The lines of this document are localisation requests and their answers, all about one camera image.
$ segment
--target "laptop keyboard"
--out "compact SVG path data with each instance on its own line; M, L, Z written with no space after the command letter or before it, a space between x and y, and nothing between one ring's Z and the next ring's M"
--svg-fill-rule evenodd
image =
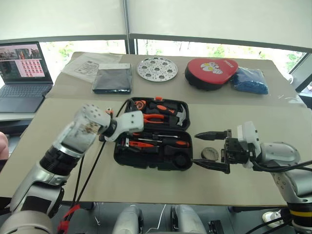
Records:
M0 98L41 97L50 85L5 85L0 89Z

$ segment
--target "paper document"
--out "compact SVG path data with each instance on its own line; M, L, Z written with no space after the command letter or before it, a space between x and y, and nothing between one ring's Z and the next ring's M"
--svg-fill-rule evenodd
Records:
M130 69L129 63L101 63L99 69Z
M84 53L68 63L62 72L92 83L99 64L119 63L121 57L122 55Z

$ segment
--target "robotic hand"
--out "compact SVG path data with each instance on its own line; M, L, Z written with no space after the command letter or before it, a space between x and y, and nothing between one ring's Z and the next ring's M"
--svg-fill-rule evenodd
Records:
M206 169L230 173L230 164L241 163L254 171L270 172L293 217L297 234L312 233L312 170L304 168L311 161L299 163L299 152L284 142L260 143L254 124L249 121L237 127L237 138L231 130L195 135L203 140L225 139L221 163L206 159L193 162Z
M16 190L10 203L13 215L3 224L0 234L17 230L52 233L50 218L59 209L64 195L62 186L97 135L103 134L106 141L115 141L124 132L142 130L141 111L112 119L95 105L83 105Z

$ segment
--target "metal steamer plate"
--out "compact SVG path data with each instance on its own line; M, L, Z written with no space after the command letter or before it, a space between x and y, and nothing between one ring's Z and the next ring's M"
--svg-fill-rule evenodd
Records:
M136 71L144 79L162 82L175 77L177 74L177 67L169 59L153 57L142 60L137 65Z

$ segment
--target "red boxing pad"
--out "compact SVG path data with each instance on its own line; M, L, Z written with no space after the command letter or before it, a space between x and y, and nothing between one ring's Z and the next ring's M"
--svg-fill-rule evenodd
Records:
M185 69L185 78L198 89L216 90L222 87L238 69L234 60L195 58Z

